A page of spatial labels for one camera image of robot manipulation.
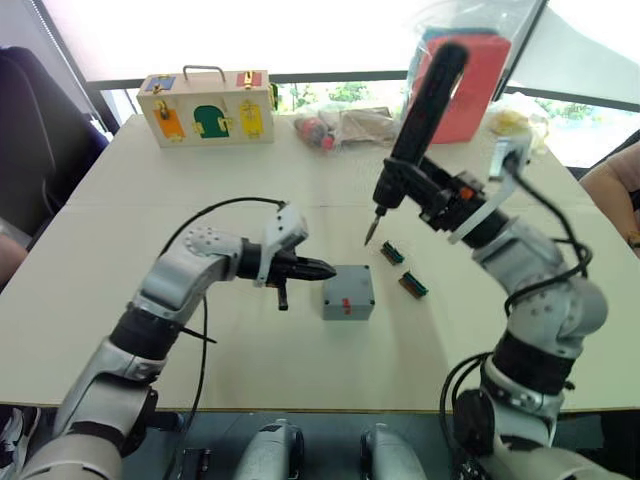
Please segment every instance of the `metal handle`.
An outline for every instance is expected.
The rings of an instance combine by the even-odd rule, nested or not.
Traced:
[[[198,69],[198,70],[218,70],[220,72],[220,76],[222,77],[222,82],[227,83],[227,79],[224,76],[224,71],[220,67],[216,67],[215,65],[185,65],[182,67],[182,74],[184,75],[184,79],[188,82],[189,77],[187,76],[187,68]]]

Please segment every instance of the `small circuit board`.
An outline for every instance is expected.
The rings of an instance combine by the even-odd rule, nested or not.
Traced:
[[[391,265],[398,265],[404,262],[404,256],[388,241],[382,244],[382,248],[380,249],[380,253],[382,253]]]
[[[415,298],[424,297],[427,293],[429,293],[427,287],[422,285],[418,281],[418,279],[411,274],[411,272],[407,272],[402,275],[398,282]]]

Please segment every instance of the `gray plastic box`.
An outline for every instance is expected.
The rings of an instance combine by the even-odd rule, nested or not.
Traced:
[[[325,320],[368,320],[375,305],[369,265],[334,265],[336,276],[324,281]]]

